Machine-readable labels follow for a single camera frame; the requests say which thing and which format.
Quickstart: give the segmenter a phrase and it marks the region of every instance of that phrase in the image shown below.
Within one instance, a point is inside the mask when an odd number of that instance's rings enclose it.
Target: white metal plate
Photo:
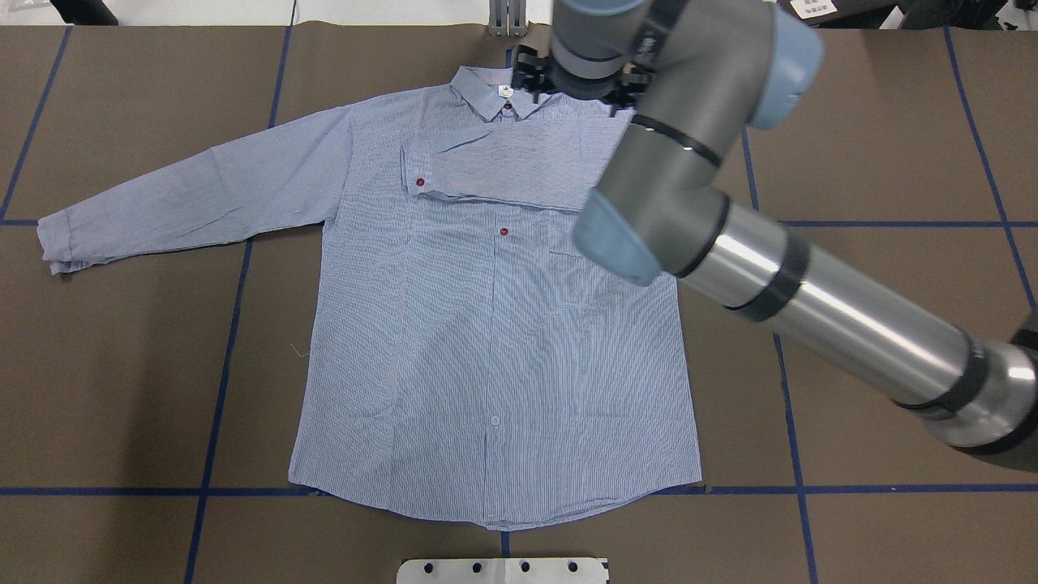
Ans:
[[[397,584],[608,584],[608,565],[604,558],[408,560]]]

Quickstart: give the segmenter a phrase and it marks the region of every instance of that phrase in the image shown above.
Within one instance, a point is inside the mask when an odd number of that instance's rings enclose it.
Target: paper label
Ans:
[[[837,11],[832,0],[789,0],[789,5],[796,10],[800,20],[813,19]]]

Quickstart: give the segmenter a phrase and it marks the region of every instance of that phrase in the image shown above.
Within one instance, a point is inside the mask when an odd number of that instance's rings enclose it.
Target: striped shirt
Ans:
[[[511,530],[701,479],[673,278],[570,230],[628,121],[508,69],[214,146],[39,220],[54,273],[324,222],[291,481]]]

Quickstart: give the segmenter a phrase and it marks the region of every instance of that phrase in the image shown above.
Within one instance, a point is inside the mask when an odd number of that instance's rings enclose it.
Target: folded sleeve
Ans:
[[[51,273],[332,219],[353,157],[350,107],[211,147],[39,219]]]

